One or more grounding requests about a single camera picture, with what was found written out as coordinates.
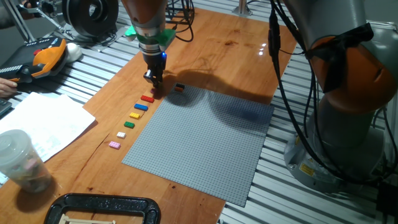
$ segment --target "robot end effector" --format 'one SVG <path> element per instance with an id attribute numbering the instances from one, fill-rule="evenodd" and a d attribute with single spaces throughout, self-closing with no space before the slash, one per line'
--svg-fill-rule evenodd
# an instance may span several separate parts
<path id="1" fill-rule="evenodd" d="M 137 32 L 139 48 L 144 56 L 148 71 L 144 78 L 159 87 L 166 67 L 165 50 L 175 37 L 175 30 L 165 29 L 165 8 L 167 0 L 122 0 L 131 22 Z"/>

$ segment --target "wooden board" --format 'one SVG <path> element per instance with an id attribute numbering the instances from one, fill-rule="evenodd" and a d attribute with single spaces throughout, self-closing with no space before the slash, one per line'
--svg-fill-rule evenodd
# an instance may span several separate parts
<path id="1" fill-rule="evenodd" d="M 268 28 L 265 22 L 197 9 L 194 41 L 175 39 L 169 47 L 164 89 L 155 95 L 153 104 L 145 102 L 149 110 L 142 118 L 129 117 L 136 111 L 134 104 L 142 103 L 141 95 L 148 95 L 152 88 L 142 77 L 147 66 L 139 53 L 84 106 L 95 116 L 95 123 L 46 162 L 54 181 L 45 192 L 27 194 L 11 181 L 0 189 L 0 223 L 43 223 L 51 203 L 70 192 L 152 198 L 162 211 L 161 223 L 216 223 L 224 200 L 121 161 L 175 82 L 269 104 L 277 80 L 267 46 L 263 47 Z M 281 27 L 280 32 L 282 49 L 293 52 L 293 37 L 286 27 Z M 190 38 L 189 32 L 179 35 Z M 280 55 L 282 72 L 289 58 L 290 55 Z M 125 128 L 125 121 L 136 127 Z M 119 131 L 127 134 L 125 139 L 116 137 Z M 111 149 L 110 141 L 121 143 L 120 150 Z M 142 220 L 92 213 L 71 212 L 68 216 L 106 221 L 115 218 L 117 223 Z"/>

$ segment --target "green lego brick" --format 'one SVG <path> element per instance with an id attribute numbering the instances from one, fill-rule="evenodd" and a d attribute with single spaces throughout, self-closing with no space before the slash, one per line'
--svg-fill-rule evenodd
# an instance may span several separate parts
<path id="1" fill-rule="evenodd" d="M 124 123 L 124 127 L 133 128 L 133 127 L 134 127 L 134 124 L 131 123 L 131 122 L 126 121 L 126 122 Z"/>

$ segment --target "white paper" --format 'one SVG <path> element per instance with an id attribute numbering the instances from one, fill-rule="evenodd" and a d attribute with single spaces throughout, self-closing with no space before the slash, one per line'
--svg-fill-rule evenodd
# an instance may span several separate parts
<path id="1" fill-rule="evenodd" d="M 45 162 L 67 147 L 94 120 L 94 116 L 67 95 L 49 98 L 31 93 L 0 120 L 0 133 L 12 129 L 25 131 Z M 3 179 L 0 173 L 0 186 L 4 184 Z"/>

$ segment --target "gray lego baseplate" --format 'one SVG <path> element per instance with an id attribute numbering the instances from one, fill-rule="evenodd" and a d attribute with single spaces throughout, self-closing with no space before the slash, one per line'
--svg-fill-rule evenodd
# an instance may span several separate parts
<path id="1" fill-rule="evenodd" d="M 201 88 L 173 89 L 123 164 L 245 206 L 273 112 Z"/>

